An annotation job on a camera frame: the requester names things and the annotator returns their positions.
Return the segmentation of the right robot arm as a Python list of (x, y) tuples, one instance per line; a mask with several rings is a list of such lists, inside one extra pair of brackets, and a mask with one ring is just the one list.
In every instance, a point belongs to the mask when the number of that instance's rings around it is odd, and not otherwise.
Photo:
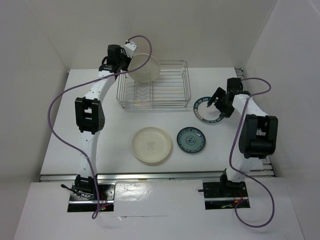
[(234, 111), (240, 113), (231, 150), (238, 149), (243, 156), (236, 164), (230, 163), (220, 176), (217, 191), (222, 196), (242, 190), (245, 177), (258, 161), (276, 150), (278, 118), (261, 110), (254, 96), (244, 89), (242, 79), (232, 77), (226, 81), (226, 90), (219, 87), (207, 103), (208, 107), (214, 105), (223, 118), (229, 118)]

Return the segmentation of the blue patterned small plate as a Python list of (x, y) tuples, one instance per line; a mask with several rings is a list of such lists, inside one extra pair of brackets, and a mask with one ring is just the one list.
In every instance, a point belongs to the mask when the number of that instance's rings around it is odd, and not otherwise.
[(198, 154), (205, 148), (206, 137), (198, 128), (185, 127), (178, 132), (176, 142), (183, 152)]

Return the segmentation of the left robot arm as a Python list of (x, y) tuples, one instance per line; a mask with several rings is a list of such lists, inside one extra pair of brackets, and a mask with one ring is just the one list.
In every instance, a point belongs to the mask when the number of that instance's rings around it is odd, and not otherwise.
[(105, 125), (105, 115), (102, 102), (116, 82), (113, 74), (128, 70), (128, 66), (137, 46), (127, 43), (124, 46), (111, 44), (107, 48), (107, 56), (98, 69), (98, 81), (88, 93), (75, 100), (75, 120), (81, 136), (81, 165), (74, 182), (74, 189), (86, 199), (97, 197), (99, 187), (97, 180), (96, 154), (100, 132)]

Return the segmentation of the white plate teal lettered rim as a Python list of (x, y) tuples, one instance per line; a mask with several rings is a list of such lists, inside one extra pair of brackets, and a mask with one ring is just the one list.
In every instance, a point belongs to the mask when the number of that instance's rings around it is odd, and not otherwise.
[(207, 107), (208, 102), (211, 100), (210, 96), (204, 96), (195, 101), (193, 105), (193, 113), (203, 123), (214, 125), (224, 119), (219, 110), (216, 109), (214, 104)]

